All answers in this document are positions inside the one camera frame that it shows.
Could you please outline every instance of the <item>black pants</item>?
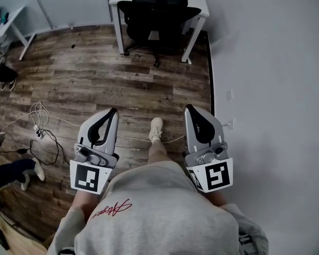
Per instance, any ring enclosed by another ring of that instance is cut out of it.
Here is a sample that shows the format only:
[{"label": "black pants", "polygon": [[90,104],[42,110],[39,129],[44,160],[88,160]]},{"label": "black pants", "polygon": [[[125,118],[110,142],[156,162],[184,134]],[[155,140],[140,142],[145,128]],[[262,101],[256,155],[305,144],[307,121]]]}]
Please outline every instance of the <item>black pants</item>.
[{"label": "black pants", "polygon": [[0,188],[15,180],[21,183],[25,182],[23,172],[34,169],[36,163],[31,159],[20,159],[10,164],[0,165]]},{"label": "black pants", "polygon": [[18,74],[16,71],[8,68],[7,66],[0,64],[0,82],[11,82]]}]

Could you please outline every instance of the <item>white cable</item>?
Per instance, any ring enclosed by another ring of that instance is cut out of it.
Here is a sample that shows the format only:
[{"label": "white cable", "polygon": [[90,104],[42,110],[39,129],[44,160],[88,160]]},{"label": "white cable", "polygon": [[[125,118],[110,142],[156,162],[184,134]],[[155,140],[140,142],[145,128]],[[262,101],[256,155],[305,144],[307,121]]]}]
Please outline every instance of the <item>white cable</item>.
[{"label": "white cable", "polygon": [[[43,117],[42,117],[42,113],[43,113],[43,112],[46,114],[46,117],[47,117],[46,123],[44,123],[44,121],[43,121]],[[38,124],[36,123],[36,121],[34,120],[34,118],[33,118],[33,116],[32,116],[33,113],[35,113],[35,114],[38,116]],[[41,103],[41,102],[39,101],[39,102],[37,102],[37,103],[34,103],[34,104],[31,106],[31,108],[30,108],[30,113],[28,113],[28,114],[26,114],[26,115],[23,115],[23,116],[19,117],[18,119],[16,119],[15,121],[12,121],[12,122],[10,122],[9,124],[5,125],[4,128],[2,129],[2,132],[4,132],[5,128],[8,127],[10,124],[13,124],[13,123],[15,123],[16,121],[18,121],[18,120],[20,120],[20,119],[23,119],[23,118],[25,118],[26,116],[29,116],[29,115],[32,117],[32,120],[33,120],[33,122],[34,122],[34,125],[37,125],[37,126],[39,126],[40,122],[42,123],[42,125],[47,125],[47,124],[48,124],[48,121],[49,121],[49,117],[53,117],[53,118],[56,118],[56,119],[58,119],[58,120],[67,122],[67,123],[70,124],[70,125],[74,125],[74,126],[77,126],[77,127],[80,128],[79,125],[73,124],[73,123],[71,123],[71,122],[69,122],[69,121],[66,121],[65,119],[61,119],[61,118],[58,118],[58,117],[54,116],[54,115],[43,105],[43,103]],[[132,138],[132,137],[126,137],[126,136],[117,136],[117,137],[119,137],[119,138],[125,138],[125,139],[131,139],[131,140],[137,140],[137,141],[142,141],[142,142],[150,142],[150,143],[151,143],[151,141],[148,141],[148,140],[142,140],[142,139],[137,139],[137,138]],[[172,141],[169,141],[169,142],[162,142],[162,143],[175,142],[175,141],[177,141],[177,140],[179,140],[179,139],[181,139],[181,138],[183,138],[183,137],[184,137],[184,135],[182,135],[181,137],[178,137],[178,138],[175,139],[175,140],[172,140]]]}]

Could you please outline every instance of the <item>wall outlet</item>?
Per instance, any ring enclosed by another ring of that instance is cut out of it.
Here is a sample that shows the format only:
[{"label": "wall outlet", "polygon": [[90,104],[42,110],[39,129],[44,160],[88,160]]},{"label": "wall outlet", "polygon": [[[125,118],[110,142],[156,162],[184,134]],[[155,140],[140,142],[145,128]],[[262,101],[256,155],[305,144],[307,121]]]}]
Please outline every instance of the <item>wall outlet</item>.
[{"label": "wall outlet", "polygon": [[230,101],[230,100],[232,100],[234,98],[233,89],[230,89],[229,91],[227,91],[226,98],[227,98],[227,101]]},{"label": "wall outlet", "polygon": [[229,120],[227,122],[226,126],[228,127],[228,130],[235,129],[235,118],[233,118],[232,120]]}]

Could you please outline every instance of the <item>white wall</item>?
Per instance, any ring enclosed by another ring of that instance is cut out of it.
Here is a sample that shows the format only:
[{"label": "white wall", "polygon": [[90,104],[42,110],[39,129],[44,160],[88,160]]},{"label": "white wall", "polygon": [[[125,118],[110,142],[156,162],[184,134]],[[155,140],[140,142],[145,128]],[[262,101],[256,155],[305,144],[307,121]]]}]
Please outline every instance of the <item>white wall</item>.
[{"label": "white wall", "polygon": [[39,0],[53,28],[110,24],[108,0]]},{"label": "white wall", "polygon": [[224,193],[270,254],[319,254],[319,0],[207,2],[216,115],[237,124]]},{"label": "white wall", "polygon": [[51,29],[37,0],[0,0],[0,7],[5,8],[8,12],[13,12],[22,6],[26,8],[16,19],[16,26],[22,34],[31,35],[34,32]]}]

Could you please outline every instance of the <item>white desk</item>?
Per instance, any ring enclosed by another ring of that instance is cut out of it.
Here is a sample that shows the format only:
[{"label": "white desk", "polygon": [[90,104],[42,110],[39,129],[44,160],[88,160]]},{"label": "white desk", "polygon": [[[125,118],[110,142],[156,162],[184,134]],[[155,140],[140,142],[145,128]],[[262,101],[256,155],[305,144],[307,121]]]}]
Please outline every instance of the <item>white desk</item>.
[{"label": "white desk", "polygon": [[21,34],[20,30],[15,26],[13,23],[15,18],[18,17],[20,12],[24,9],[24,7],[19,8],[16,11],[13,11],[12,13],[9,14],[9,19],[7,23],[5,24],[0,24],[0,38],[4,36],[8,30],[8,28],[11,28],[13,33],[17,36],[17,38],[22,42],[23,45],[25,45],[24,50],[22,51],[19,60],[22,60],[24,57],[28,47],[30,46],[31,42],[33,41],[33,38],[35,37],[36,34],[33,34],[29,41],[25,39],[25,37]]},{"label": "white desk", "polygon": [[[117,3],[119,1],[132,1],[132,0],[110,0],[108,3],[111,5],[112,8],[112,16],[113,16],[113,23],[115,26],[116,37],[118,42],[119,53],[124,54],[124,44],[123,44],[123,37],[122,37],[122,29],[121,29],[121,19],[120,19],[120,12],[117,7]],[[198,21],[196,22],[196,26],[194,31],[190,37],[189,44],[184,52],[181,61],[186,62],[192,47],[195,44],[197,36],[199,35],[204,22],[209,17],[209,11],[207,7],[206,0],[188,0],[188,7],[196,7],[201,9],[200,14],[197,16]]]}]

